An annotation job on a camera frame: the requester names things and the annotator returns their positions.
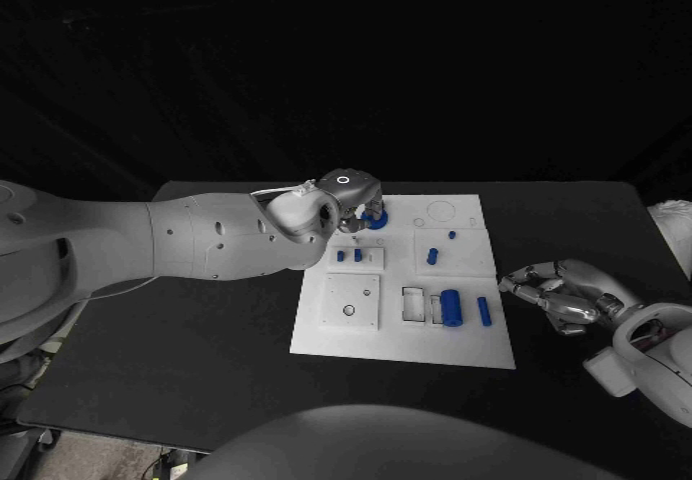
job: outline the white board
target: white board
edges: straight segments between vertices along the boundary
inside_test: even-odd
[[[387,227],[358,232],[358,246],[352,235],[335,233],[321,262],[306,270],[292,353],[514,369],[515,359],[479,197],[385,195],[385,208],[390,215]],[[449,238],[450,230],[458,233],[453,240]],[[424,251],[432,244],[442,245],[436,247],[440,255],[434,266],[423,263],[427,259]],[[362,248],[364,252],[383,248],[383,257],[374,257],[378,268],[364,268],[360,273],[354,260],[335,261],[332,256],[339,248],[332,247],[351,249],[349,252],[354,248]],[[384,270],[378,271],[381,258]],[[347,286],[341,288],[349,289],[348,285],[354,285],[354,288],[342,301],[335,297],[328,299],[334,294],[334,280],[329,281],[328,277],[338,274],[364,277],[344,282]],[[351,328],[332,317],[328,323],[339,328],[325,327],[325,312],[329,310],[329,315],[336,315],[334,312],[344,310],[347,300],[351,303],[365,300],[358,297],[365,288],[361,281],[374,276],[380,277],[378,328],[368,325],[374,318],[372,306],[368,306],[368,320],[360,320],[358,327]],[[424,289],[424,326],[411,326],[403,321],[404,287]],[[465,321],[460,327],[433,325],[432,296],[440,295],[447,289],[460,293]],[[488,300],[494,321],[491,327],[485,327],[481,321],[479,297]]]

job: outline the circular hole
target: circular hole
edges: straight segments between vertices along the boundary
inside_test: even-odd
[[[9,213],[8,214],[8,220],[15,225],[22,225],[26,222],[26,218],[19,213]]]

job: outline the robotic hand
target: robotic hand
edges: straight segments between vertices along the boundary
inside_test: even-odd
[[[545,310],[561,335],[584,334],[593,323],[615,332],[613,347],[584,367],[612,395],[639,388],[692,427],[692,307],[646,305],[607,273],[579,260],[530,265],[502,278],[499,289]]]
[[[259,198],[277,191],[264,207]],[[380,180],[354,169],[250,195],[149,203],[74,201],[0,181],[0,345],[114,283],[305,270],[338,228],[355,233],[384,222]]]

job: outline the floor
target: floor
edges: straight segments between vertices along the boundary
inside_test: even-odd
[[[54,450],[42,456],[31,478],[140,480],[161,452],[162,448],[156,445],[64,432]],[[152,471],[145,478],[152,479]]]

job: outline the black table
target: black table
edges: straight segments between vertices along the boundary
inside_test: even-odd
[[[293,184],[181,183],[158,200]],[[498,271],[579,258],[648,302],[690,286],[623,183],[384,183],[385,194],[479,194]],[[560,337],[504,295],[517,371],[292,355],[303,272],[234,282],[161,278],[90,303],[37,391],[26,424],[211,451],[315,407],[409,406],[496,427],[632,478],[692,476],[692,430],[639,392],[609,396],[582,366],[610,342]]]

